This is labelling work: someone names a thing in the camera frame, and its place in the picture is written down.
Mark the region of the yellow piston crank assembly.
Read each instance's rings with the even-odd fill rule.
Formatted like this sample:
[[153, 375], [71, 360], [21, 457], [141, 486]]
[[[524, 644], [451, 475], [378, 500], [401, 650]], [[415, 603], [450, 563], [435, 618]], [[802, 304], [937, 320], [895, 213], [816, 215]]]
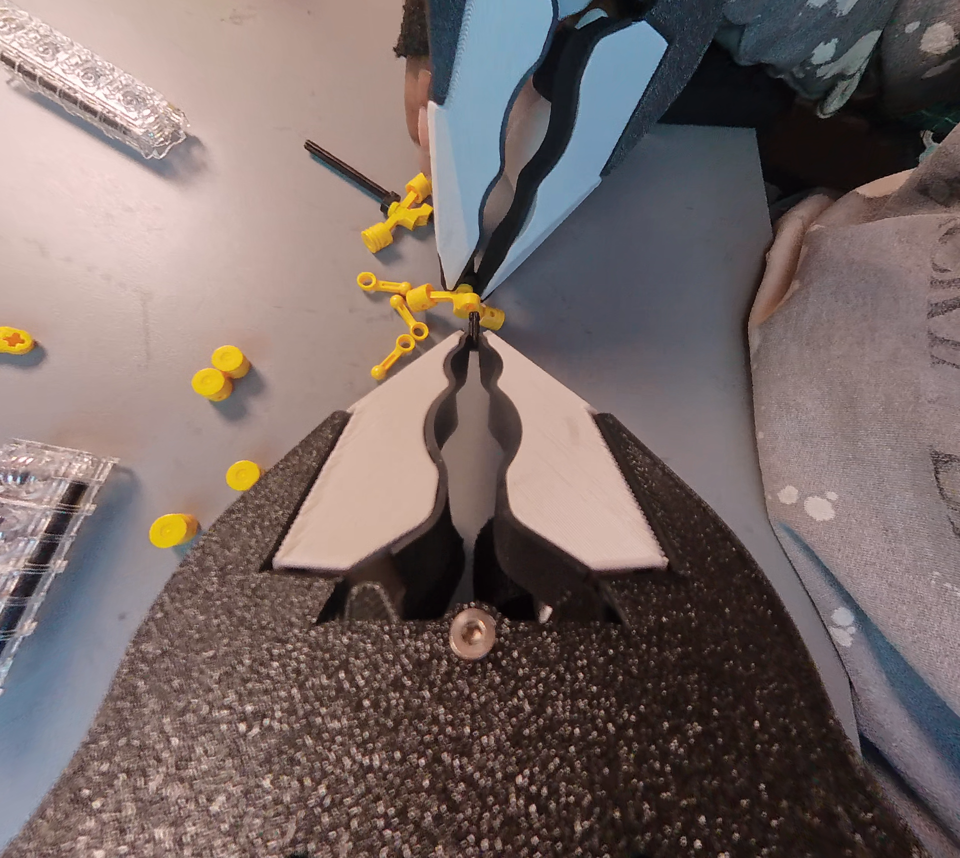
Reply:
[[454, 314], [466, 320], [466, 334], [477, 341], [481, 329], [497, 331], [505, 322], [505, 313], [496, 307], [484, 304], [469, 286], [461, 286], [457, 291], [435, 290], [432, 285], [424, 284], [413, 288], [404, 297], [411, 311], [425, 311], [440, 302], [449, 302]]
[[374, 182], [310, 139], [306, 139], [304, 147], [339, 177], [377, 200], [383, 219], [361, 232], [362, 241], [370, 252], [377, 253], [388, 247], [394, 241], [397, 228], [421, 228], [430, 220], [433, 214], [432, 183], [424, 173], [420, 172], [409, 180], [401, 195]]

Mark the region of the grey desk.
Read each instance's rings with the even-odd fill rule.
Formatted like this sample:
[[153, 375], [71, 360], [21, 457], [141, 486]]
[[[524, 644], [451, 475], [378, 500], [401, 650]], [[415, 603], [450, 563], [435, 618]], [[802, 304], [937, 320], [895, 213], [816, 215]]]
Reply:
[[[160, 160], [2, 76], [2, 439], [119, 460], [2, 695], [2, 845], [83, 739], [225, 472], [270, 467], [375, 385], [400, 321], [355, 276], [376, 202], [312, 138], [400, 190], [420, 167], [393, 53], [402, 0], [11, 0], [165, 94], [191, 136]], [[852, 740], [848, 679], [766, 515], [743, 324], [771, 236], [754, 134], [658, 127], [499, 292], [505, 339], [613, 413], [769, 576]], [[214, 403], [215, 348], [250, 371]]]

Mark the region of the transparent cylinder block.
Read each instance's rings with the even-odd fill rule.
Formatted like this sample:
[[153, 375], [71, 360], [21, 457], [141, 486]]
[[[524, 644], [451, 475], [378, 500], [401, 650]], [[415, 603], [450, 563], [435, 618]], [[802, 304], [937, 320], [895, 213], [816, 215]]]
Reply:
[[18, 438], [1, 445], [2, 683], [116, 463], [114, 457]]
[[186, 116], [161, 93], [7, 0], [1, 61], [30, 90], [145, 158], [160, 159], [186, 139]]

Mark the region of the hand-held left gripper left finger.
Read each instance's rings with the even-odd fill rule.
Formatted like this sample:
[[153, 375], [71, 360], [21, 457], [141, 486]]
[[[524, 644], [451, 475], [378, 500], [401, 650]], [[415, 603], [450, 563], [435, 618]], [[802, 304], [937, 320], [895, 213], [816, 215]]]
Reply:
[[359, 399], [272, 559], [275, 569], [350, 571], [401, 548], [446, 500], [437, 407], [456, 332]]

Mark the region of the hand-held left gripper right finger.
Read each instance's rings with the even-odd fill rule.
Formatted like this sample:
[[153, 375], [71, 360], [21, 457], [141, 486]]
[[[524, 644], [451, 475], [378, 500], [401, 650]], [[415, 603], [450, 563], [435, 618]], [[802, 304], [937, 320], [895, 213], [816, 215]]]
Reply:
[[590, 404], [494, 333], [479, 363], [513, 519], [597, 574], [666, 568]]

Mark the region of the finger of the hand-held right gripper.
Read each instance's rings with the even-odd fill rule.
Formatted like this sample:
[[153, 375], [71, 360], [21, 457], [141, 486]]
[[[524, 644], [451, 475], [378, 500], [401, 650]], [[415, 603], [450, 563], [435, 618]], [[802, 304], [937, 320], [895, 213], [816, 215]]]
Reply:
[[488, 298], [594, 191], [666, 51], [648, 22], [599, 18], [561, 51], [546, 135], [478, 267]]
[[485, 203], [503, 170], [509, 110], [558, 20], [557, 0], [465, 5], [449, 90], [427, 107], [436, 244], [448, 287], [472, 265]]

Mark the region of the person's grey speckled sweatshirt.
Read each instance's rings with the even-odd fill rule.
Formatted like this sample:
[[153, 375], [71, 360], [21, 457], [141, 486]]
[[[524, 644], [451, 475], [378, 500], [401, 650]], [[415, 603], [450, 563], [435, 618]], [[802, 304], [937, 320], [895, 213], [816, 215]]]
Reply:
[[768, 515], [863, 753], [935, 856], [959, 836], [959, 129], [776, 224], [749, 319]]

